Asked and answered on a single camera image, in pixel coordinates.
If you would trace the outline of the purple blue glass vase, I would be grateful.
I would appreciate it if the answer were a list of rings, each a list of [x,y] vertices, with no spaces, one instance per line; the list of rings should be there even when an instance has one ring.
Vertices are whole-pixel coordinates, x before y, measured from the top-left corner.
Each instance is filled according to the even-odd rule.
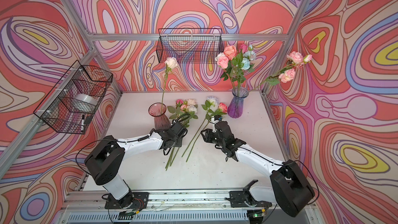
[[[233,98],[228,107],[228,115],[231,118],[239,118],[243,114],[244,100],[249,95],[249,91],[244,87],[235,88],[232,90]]]

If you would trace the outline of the cream peach rose stem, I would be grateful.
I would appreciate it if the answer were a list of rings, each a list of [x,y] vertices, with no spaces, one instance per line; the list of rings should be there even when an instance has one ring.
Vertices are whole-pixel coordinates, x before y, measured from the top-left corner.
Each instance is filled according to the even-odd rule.
[[[164,63],[165,63],[165,74],[163,76],[164,85],[163,85],[162,98],[161,98],[162,104],[164,102],[164,94],[169,76],[173,73],[173,70],[178,66],[178,62],[175,57],[168,57]]]

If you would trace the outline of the light pink rose stem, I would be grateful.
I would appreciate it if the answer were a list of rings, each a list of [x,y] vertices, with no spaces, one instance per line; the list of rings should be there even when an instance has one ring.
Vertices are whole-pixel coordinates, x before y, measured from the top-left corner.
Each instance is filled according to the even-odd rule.
[[[229,58],[223,52],[221,52],[215,57],[215,61],[217,65],[223,69],[223,73],[221,74],[220,78],[224,81],[229,80],[231,82],[232,89],[234,90],[236,86],[231,75],[232,66],[230,65]]]

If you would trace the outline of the salmon pink rose stem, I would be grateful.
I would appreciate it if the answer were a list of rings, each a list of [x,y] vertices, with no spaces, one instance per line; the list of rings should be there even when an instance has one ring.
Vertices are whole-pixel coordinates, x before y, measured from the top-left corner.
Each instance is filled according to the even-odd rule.
[[[230,65],[232,66],[232,78],[236,88],[239,88],[240,85],[237,81],[237,69],[238,69],[238,53],[239,51],[233,45],[226,46],[224,49],[224,54],[229,58]]]

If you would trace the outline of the light blue flower stem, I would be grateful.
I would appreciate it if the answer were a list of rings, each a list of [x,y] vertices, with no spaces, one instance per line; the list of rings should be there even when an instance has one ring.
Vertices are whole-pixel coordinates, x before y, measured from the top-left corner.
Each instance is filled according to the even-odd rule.
[[[251,73],[254,71],[253,61],[257,59],[256,52],[252,45],[248,45],[248,51],[244,54],[239,51],[238,53],[238,69],[237,69],[237,81],[241,85],[245,80],[245,73]]]

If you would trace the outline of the pale pink rose bunch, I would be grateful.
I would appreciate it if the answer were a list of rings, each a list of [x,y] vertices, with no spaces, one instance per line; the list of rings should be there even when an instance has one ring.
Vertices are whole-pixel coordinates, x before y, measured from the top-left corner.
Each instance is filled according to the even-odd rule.
[[[253,90],[257,90],[263,85],[275,86],[280,83],[288,83],[292,81],[296,76],[296,70],[310,63],[313,59],[313,55],[303,55],[300,52],[292,51],[287,55],[287,63],[276,73],[267,77]]]

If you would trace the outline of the hot pink rose stem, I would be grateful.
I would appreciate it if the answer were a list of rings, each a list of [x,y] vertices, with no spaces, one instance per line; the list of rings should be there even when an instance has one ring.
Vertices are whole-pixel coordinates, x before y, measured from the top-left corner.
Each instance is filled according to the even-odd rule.
[[[242,52],[244,54],[245,52],[248,51],[248,46],[246,44],[240,44],[238,46],[238,49],[239,49],[240,52]]]

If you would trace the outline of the pink spray rose bunch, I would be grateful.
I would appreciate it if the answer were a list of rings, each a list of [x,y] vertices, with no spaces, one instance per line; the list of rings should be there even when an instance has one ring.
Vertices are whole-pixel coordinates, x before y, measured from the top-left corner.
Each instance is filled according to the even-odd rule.
[[[177,99],[175,106],[168,106],[167,110],[172,114],[169,119],[174,122],[177,120],[182,123],[185,128],[188,128],[191,119],[197,119],[198,104],[195,99]]]

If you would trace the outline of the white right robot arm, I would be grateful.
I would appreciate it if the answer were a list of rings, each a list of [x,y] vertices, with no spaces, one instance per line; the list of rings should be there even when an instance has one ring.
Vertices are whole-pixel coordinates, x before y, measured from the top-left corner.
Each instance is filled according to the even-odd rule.
[[[201,131],[206,143],[214,144],[227,159],[243,163],[269,177],[270,186],[252,180],[240,191],[231,191],[228,201],[232,207],[269,208],[277,204],[287,215],[296,217],[314,198],[315,192],[300,166],[293,160],[286,162],[268,157],[236,138],[226,121]]]

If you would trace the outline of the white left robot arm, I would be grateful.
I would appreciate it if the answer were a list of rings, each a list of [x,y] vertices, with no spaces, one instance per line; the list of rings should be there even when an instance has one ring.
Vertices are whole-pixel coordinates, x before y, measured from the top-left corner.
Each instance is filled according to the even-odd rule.
[[[99,141],[85,159],[88,173],[98,186],[108,191],[106,209],[143,209],[146,203],[136,197],[119,175],[122,162],[134,155],[161,150],[167,155],[174,147],[182,146],[182,139],[188,133],[180,122],[174,122],[166,129],[152,129],[149,134],[129,139],[116,139],[112,135]]]

